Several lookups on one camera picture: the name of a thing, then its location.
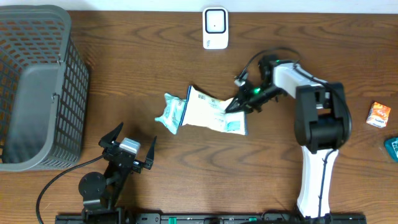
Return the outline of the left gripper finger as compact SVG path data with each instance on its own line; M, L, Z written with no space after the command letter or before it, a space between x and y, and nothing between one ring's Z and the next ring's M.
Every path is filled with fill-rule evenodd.
M144 168L147 170L151 170L154 163L154 153L155 153L155 144L156 144L157 136L154 137L154 140L150 146L150 149L146 155L146 159L144 162Z
M123 122L121 122L116 128L114 128L112 131L110 131L108 134L103 136L100 141L99 141L99 146L103 148L109 148L112 147L115 140L117 140L119 133L121 132L123 128Z

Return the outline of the cream snack bag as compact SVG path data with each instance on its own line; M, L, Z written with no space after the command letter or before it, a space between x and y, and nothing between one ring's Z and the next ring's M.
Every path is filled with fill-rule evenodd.
M202 93L190 85L182 113L180 125L192 125L209 128L221 133L247 135L246 115L244 112L225 113L232 102L219 100Z

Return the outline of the teal snack packet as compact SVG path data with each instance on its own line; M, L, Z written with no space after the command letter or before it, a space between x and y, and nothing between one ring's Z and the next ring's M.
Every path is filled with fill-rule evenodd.
M172 134L177 134L180 122L185 109L186 100L173 96L169 93L164 94L166 107L161 116L156 117L155 121L162 123Z

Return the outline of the orange tissue pack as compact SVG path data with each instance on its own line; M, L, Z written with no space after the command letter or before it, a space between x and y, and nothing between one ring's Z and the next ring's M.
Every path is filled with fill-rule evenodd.
M390 112L390 107L374 102L369 110L366 123L378 128L385 128L387 126Z

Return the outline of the blue mouthwash bottle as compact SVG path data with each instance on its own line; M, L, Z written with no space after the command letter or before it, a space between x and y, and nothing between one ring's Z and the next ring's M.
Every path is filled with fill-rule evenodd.
M398 143L398 138L397 137L393 137L390 139L385 140L384 142L384 146L386 148L386 151L388 152L388 154L390 155L390 157L392 158L392 160L394 160L395 162L398 162L398 147L397 147L397 143Z

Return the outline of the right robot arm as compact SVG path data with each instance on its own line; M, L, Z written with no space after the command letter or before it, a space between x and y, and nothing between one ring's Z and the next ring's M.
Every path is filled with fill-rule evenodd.
M263 56L258 67L262 83L253 85L243 70L234 80L238 92L225 111L260 112L264 103L279 95L295 100L294 134L303 154L299 218L326 223L334 162L352 131L344 87L314 77L296 60L280 60L276 55Z

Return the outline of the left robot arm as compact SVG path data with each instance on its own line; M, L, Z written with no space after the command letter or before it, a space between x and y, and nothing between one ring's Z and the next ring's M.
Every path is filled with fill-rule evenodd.
M104 149L103 159L108 161L105 172L90 172L80 180L78 190L83 197L84 223L131 223L133 220L129 212L116 206L116 202L131 174L152 168L157 139L154 138L145 161L139 161L136 159L141 147L139 142L129 138L116 141L122 128L120 123L99 140L99 146Z

